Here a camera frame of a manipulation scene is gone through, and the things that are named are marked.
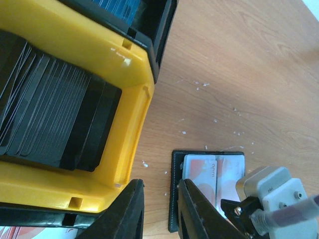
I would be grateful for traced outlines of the black card holder wallet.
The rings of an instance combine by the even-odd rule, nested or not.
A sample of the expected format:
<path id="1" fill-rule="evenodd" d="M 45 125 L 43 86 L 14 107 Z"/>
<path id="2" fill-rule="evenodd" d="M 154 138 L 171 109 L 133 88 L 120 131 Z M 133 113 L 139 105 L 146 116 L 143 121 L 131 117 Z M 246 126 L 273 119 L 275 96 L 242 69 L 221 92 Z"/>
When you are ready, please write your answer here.
<path id="1" fill-rule="evenodd" d="M 171 170 L 170 170 L 170 198 L 169 198 L 169 214 L 168 214 L 168 231 L 175 233 L 178 231 L 178 184 L 182 179 L 182 167 L 184 157 L 189 154 L 194 155 L 244 155 L 241 151 L 203 151 L 203 150 L 186 150 L 175 149 L 171 154 Z"/>

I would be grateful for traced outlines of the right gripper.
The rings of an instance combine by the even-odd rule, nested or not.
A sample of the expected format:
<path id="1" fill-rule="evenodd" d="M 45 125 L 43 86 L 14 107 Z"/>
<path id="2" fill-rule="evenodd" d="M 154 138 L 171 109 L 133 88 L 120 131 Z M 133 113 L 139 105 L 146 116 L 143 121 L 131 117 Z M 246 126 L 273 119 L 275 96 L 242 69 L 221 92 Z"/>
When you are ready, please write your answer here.
<path id="1" fill-rule="evenodd" d="M 261 236 L 254 228 L 250 216 L 257 210 L 263 209 L 257 197 L 249 196 L 242 202 L 222 199 L 221 209 L 226 218 L 247 239 L 269 239 L 269 234 Z"/>

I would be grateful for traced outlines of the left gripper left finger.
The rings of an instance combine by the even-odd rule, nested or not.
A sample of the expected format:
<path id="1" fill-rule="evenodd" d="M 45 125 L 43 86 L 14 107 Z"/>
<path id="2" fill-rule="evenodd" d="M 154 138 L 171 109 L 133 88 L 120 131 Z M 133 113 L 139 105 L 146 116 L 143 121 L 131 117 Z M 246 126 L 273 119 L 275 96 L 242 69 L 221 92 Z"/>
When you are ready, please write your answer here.
<path id="1" fill-rule="evenodd" d="M 144 183 L 133 179 L 110 207 L 78 239 L 141 239 L 144 227 Z"/>

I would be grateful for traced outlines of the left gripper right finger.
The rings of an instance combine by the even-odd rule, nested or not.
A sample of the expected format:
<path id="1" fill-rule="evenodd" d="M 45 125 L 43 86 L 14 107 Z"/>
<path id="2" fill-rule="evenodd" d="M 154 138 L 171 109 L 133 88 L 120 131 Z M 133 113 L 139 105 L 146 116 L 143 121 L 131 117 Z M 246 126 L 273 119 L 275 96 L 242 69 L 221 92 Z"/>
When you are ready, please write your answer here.
<path id="1" fill-rule="evenodd" d="M 178 185 L 178 234 L 181 239 L 244 239 L 190 180 Z"/>

